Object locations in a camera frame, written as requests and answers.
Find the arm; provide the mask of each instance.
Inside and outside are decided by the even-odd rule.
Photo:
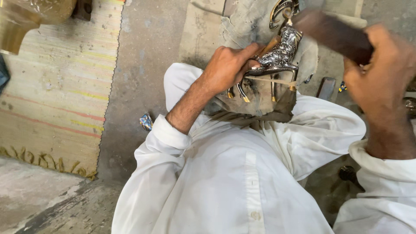
[[[344,80],[370,125],[367,152],[380,159],[414,159],[416,141],[403,97],[416,72],[415,48],[381,25],[367,30],[375,51],[371,67],[345,60]]]
[[[146,141],[134,152],[137,169],[123,188],[114,212],[112,233],[151,233],[177,181],[192,143],[187,135],[207,102],[243,78],[261,47],[218,48],[206,70],[167,114],[159,115]]]
[[[215,95],[239,83],[248,68],[260,66],[249,59],[261,49],[257,43],[239,50],[219,47],[202,75],[166,115],[166,120],[178,131],[188,134],[202,109]]]
[[[344,80],[370,126],[368,140],[351,144],[366,190],[342,205],[334,232],[416,232],[416,142],[403,104],[404,90],[416,73],[415,49],[384,27],[367,30],[375,48],[363,72],[345,61]]]

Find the rolled sleeve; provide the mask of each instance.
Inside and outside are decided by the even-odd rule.
[[[379,159],[369,155],[367,140],[349,147],[361,166],[357,179],[365,189],[345,202],[334,224],[337,234],[415,233],[416,159]]]

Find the wooden handle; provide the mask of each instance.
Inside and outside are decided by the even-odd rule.
[[[274,36],[269,44],[264,47],[264,49],[257,55],[256,60],[258,61],[261,57],[263,57],[265,54],[267,54],[274,46],[279,44],[282,41],[282,37],[279,35]]]

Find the engraved metal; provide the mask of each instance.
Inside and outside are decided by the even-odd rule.
[[[286,25],[282,27],[280,31],[282,41],[272,48],[270,52],[262,56],[258,62],[261,67],[252,67],[249,69],[244,76],[263,76],[271,75],[272,79],[275,79],[276,73],[283,71],[290,71],[293,73],[292,81],[296,81],[298,66],[293,65],[293,59],[296,55],[299,42],[302,39],[302,33],[292,27],[292,21],[288,19]],[[272,101],[276,102],[276,88],[275,83],[272,82]],[[244,101],[250,102],[242,88],[242,81],[237,84],[238,91]],[[234,97],[232,88],[228,89],[228,96]]]

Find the hammer handle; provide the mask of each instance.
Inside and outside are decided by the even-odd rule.
[[[374,48],[364,31],[320,10],[303,10],[292,17],[293,27],[358,65],[370,63]]]

